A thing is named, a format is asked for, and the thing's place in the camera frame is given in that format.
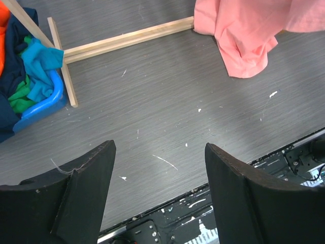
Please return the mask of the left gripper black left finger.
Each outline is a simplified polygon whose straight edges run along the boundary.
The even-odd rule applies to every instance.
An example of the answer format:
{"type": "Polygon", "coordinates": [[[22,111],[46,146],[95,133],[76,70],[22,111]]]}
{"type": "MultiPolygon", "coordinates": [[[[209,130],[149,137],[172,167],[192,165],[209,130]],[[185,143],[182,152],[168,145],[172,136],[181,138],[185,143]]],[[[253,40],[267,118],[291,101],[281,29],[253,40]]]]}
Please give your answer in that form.
{"type": "Polygon", "coordinates": [[[84,155],[20,184],[1,186],[1,243],[96,243],[116,146],[84,155]]]}

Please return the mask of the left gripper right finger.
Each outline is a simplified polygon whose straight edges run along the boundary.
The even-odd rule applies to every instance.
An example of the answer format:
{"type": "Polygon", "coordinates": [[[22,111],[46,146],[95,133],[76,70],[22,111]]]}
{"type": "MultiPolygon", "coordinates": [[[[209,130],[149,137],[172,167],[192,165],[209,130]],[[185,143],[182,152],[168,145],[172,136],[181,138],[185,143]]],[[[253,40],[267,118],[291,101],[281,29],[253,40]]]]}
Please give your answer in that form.
{"type": "Polygon", "coordinates": [[[221,243],[324,243],[324,188],[276,178],[205,146],[221,243]]]}

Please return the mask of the pink t shirt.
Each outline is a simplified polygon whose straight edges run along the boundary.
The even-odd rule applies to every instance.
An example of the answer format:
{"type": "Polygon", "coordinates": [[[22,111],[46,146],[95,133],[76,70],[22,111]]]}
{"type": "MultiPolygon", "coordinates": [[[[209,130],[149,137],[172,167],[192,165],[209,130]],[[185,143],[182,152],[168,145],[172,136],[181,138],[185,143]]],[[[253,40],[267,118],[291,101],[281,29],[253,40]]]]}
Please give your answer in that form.
{"type": "Polygon", "coordinates": [[[279,32],[324,30],[324,1],[196,1],[193,24],[215,38],[230,77],[251,78],[267,66],[279,32]]]}

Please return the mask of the blue plastic bin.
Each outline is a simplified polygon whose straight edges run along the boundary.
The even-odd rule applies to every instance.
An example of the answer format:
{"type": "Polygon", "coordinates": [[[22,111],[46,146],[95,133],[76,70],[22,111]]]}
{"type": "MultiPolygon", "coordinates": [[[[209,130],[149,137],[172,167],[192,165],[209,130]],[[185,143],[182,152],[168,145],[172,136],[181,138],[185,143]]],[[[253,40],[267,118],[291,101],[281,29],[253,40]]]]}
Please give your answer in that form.
{"type": "Polygon", "coordinates": [[[68,96],[61,76],[56,70],[50,70],[48,74],[54,84],[52,95],[22,113],[20,121],[13,127],[15,134],[66,106],[68,96]]]}

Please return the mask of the green garment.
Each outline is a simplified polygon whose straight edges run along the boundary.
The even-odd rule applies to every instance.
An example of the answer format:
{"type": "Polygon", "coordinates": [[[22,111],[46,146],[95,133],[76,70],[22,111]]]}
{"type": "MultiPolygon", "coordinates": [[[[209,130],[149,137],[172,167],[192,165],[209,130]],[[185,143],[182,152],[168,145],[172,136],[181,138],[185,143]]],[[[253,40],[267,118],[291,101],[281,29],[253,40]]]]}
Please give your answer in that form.
{"type": "Polygon", "coordinates": [[[1,85],[15,113],[22,113],[35,104],[27,97],[30,92],[30,79],[21,58],[21,53],[27,48],[24,42],[26,36],[7,34],[5,37],[5,66],[1,85]]]}

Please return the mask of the wooden clothes rack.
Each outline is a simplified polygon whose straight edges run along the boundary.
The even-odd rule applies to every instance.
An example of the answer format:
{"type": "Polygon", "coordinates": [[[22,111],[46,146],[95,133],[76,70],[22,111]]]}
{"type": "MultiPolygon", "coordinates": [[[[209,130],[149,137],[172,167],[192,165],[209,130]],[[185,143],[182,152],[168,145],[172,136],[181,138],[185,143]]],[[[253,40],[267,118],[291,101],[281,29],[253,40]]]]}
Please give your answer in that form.
{"type": "MultiPolygon", "coordinates": [[[[3,1],[3,4],[23,26],[45,46],[62,49],[57,26],[53,18],[47,18],[52,35],[52,41],[50,41],[17,1],[3,1]]],[[[192,28],[193,17],[191,16],[65,50],[61,73],[70,105],[74,108],[78,107],[78,101],[68,70],[68,64],[192,28]]]]}

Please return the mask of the navy garment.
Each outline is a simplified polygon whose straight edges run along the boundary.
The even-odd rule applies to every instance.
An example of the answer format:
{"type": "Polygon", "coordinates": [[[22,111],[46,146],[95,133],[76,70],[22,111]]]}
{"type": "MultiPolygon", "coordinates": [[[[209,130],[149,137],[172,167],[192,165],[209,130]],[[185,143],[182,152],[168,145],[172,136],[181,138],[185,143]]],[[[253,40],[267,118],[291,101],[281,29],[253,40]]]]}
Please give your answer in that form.
{"type": "Polygon", "coordinates": [[[36,103],[29,99],[30,79],[21,58],[31,33],[1,3],[1,142],[14,136],[22,113],[36,103]]]}

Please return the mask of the orange garment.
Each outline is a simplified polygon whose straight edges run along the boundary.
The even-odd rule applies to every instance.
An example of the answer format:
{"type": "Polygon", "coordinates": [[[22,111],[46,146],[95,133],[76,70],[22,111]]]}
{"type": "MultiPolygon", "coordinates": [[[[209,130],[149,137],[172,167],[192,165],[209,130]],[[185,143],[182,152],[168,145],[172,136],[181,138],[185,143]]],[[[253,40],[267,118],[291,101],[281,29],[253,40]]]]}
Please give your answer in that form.
{"type": "Polygon", "coordinates": [[[5,35],[10,19],[10,10],[6,5],[0,3],[0,73],[2,74],[5,65],[5,35]]]}

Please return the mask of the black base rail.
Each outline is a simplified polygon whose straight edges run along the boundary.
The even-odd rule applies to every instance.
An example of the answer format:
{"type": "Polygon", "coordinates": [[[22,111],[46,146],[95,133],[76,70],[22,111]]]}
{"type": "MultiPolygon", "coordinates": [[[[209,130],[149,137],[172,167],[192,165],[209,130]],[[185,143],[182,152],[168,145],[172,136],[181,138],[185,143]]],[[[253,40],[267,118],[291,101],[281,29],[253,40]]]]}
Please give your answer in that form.
{"type": "Polygon", "coordinates": [[[324,130],[245,164],[205,147],[207,184],[98,243],[324,243],[324,130]]]}

